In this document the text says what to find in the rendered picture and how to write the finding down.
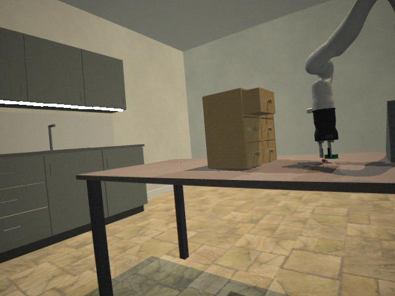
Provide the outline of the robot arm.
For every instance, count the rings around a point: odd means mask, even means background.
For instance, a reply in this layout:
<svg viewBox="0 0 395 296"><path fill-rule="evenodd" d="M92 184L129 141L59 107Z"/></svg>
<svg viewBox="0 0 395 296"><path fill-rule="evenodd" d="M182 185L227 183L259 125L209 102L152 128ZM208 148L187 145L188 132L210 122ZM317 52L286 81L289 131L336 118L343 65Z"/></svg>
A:
<svg viewBox="0 0 395 296"><path fill-rule="evenodd" d="M312 98L322 95L333 95L331 84L334 64L331 58L340 56L358 37L367 15L376 1L356 0L346 18L328 41L314 51L306 60L306 72L311 75L317 75L317 81L312 83Z"/></svg>

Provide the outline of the small brown wooden chest of drawers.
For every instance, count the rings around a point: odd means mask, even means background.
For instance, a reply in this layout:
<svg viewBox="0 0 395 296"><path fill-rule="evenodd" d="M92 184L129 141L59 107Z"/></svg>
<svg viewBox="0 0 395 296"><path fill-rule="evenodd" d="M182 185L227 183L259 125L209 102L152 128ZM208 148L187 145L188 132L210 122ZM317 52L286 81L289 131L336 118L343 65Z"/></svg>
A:
<svg viewBox="0 0 395 296"><path fill-rule="evenodd" d="M275 141L276 148L275 138L246 141L244 117L260 119L262 138L261 118L272 119L274 124L274 116L244 115L241 90L247 89L232 89L202 97L208 168L247 169L277 160L276 149L276 159L264 162L262 143L262 141ZM263 163L247 166L246 143L250 142L262 143Z"/></svg>

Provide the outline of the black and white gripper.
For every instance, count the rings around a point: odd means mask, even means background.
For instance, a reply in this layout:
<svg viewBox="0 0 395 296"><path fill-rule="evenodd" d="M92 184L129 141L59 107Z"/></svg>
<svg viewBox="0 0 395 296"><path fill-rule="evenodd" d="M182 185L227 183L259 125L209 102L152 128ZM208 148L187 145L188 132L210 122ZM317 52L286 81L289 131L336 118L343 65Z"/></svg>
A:
<svg viewBox="0 0 395 296"><path fill-rule="evenodd" d="M335 103L333 95L322 95L312 98L312 108L307 113L313 113L315 125L315 141L319 144L320 158L323 158L322 143L328 143L328 156L332 157L331 142L338 139L336 126Z"/></svg>

